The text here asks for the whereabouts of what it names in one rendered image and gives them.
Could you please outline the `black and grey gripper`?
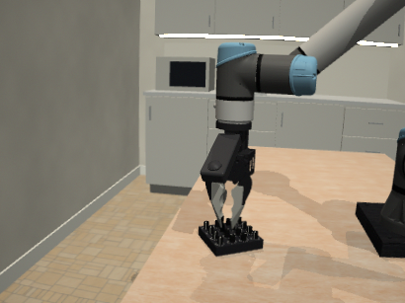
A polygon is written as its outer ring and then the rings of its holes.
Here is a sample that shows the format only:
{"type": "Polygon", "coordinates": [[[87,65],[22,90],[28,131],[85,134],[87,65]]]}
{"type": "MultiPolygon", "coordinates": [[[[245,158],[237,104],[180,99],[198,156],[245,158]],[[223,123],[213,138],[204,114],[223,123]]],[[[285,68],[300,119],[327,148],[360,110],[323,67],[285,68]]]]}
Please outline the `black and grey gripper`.
{"type": "MultiPolygon", "coordinates": [[[[255,172],[256,149],[248,148],[249,130],[252,129],[252,122],[250,121],[250,123],[245,124],[231,124],[218,122],[217,120],[215,127],[224,130],[224,133],[227,134],[240,134],[242,138],[242,145],[239,149],[240,152],[237,154],[227,179],[234,185],[237,184],[237,186],[231,190],[233,206],[231,208],[232,217],[229,221],[230,228],[233,229],[238,222],[241,212],[245,206],[246,199],[251,191],[250,189],[252,188],[252,179],[250,174],[252,176],[255,172]]],[[[220,227],[223,228],[224,216],[222,213],[222,207],[227,197],[225,184],[205,182],[205,187],[217,221],[220,227]]]]}

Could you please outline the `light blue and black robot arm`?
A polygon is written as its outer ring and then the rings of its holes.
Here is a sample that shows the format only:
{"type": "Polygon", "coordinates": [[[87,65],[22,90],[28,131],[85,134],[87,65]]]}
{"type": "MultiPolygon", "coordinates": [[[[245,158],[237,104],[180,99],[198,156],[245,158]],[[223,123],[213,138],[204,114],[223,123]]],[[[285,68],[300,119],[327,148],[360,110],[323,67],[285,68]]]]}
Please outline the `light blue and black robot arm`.
{"type": "MultiPolygon", "coordinates": [[[[250,123],[254,93],[314,95],[320,72],[404,6],[405,0],[356,0],[289,55],[260,54],[253,43],[222,43],[215,66],[215,118],[222,123],[250,123]]],[[[202,180],[225,184],[241,144],[240,134],[218,133],[202,166],[202,180]]],[[[379,223],[405,236],[405,128],[397,139],[392,189],[379,223]]]]}

